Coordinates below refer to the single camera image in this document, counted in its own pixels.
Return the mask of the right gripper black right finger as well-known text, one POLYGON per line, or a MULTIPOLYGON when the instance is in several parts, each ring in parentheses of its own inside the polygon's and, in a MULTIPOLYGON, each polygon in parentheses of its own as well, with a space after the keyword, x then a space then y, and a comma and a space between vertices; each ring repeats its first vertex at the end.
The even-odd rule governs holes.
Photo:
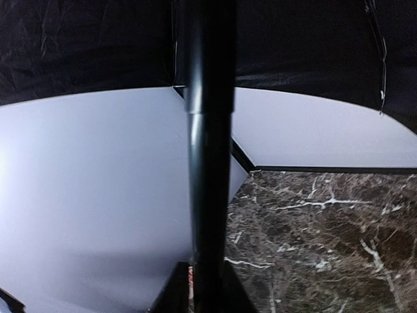
POLYGON ((253 303, 249 299, 233 266, 228 261, 225 261, 223 268, 223 312, 254 312, 253 303))

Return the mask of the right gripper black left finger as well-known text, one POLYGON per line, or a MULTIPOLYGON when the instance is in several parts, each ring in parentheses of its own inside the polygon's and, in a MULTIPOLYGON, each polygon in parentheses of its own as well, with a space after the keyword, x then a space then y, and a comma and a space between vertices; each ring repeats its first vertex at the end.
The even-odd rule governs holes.
POLYGON ((193 267, 188 262, 178 262, 148 312, 191 312, 193 300, 193 267))

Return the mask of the mint and black folding umbrella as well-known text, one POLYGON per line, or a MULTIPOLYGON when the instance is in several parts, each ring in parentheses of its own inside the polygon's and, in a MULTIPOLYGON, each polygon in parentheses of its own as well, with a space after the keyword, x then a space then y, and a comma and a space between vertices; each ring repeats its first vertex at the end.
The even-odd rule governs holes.
POLYGON ((415 1, 2 1, 1 104, 174 87, 186 100, 196 312, 223 312, 234 89, 416 130, 415 1))

